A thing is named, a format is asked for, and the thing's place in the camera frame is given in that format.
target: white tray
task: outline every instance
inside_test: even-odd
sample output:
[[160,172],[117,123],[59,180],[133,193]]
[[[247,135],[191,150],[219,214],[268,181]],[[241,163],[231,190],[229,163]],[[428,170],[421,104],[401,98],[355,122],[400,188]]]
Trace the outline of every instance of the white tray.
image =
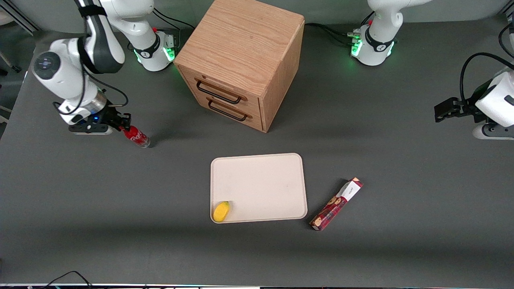
[[213,160],[211,220],[212,212],[223,201],[229,202],[230,211],[218,224],[305,217],[307,197],[302,157],[288,153]]

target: white label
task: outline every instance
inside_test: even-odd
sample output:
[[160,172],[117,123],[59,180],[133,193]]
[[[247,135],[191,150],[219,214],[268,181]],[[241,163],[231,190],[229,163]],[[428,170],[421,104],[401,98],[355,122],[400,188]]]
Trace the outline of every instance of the white label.
[[353,196],[360,190],[360,187],[358,184],[356,184],[355,182],[353,181],[350,181],[348,183],[346,183],[342,188],[341,190],[339,191],[339,193],[337,193],[337,196],[341,196],[343,198],[345,198],[348,202],[350,201],[351,198],[353,198]]

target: green led light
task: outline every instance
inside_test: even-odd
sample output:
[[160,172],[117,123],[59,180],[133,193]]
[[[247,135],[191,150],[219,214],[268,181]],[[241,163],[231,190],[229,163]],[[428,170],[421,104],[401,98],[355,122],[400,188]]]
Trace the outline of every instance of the green led light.
[[166,57],[169,61],[173,61],[175,59],[175,50],[173,48],[163,47],[164,53],[166,53]]
[[139,55],[137,54],[136,50],[134,49],[134,54],[137,57],[137,62],[141,63],[141,59],[139,59]]
[[389,52],[387,52],[387,56],[391,55],[391,51],[393,50],[394,41],[391,43],[391,47],[389,47]]
[[360,48],[362,47],[362,40],[359,40],[357,43],[354,44],[352,47],[352,55],[357,56],[359,55]]

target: cabinet top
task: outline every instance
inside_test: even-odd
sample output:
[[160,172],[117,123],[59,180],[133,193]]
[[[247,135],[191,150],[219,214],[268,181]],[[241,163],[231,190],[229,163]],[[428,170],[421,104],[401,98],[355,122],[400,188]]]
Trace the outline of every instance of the cabinet top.
[[302,15],[255,0],[215,0],[175,64],[258,96],[303,25]]

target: drawer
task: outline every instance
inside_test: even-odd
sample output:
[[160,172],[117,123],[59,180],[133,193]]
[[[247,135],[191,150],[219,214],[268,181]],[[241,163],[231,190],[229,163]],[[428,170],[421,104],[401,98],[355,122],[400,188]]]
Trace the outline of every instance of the drawer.
[[197,99],[210,97],[217,103],[226,104],[237,111],[261,115],[257,96],[250,95],[237,87],[222,84],[215,79],[187,68],[180,67],[180,70]]
[[201,106],[207,108],[210,111],[217,112],[237,122],[262,131],[261,117],[258,115],[242,112],[210,96],[197,98],[197,100]]

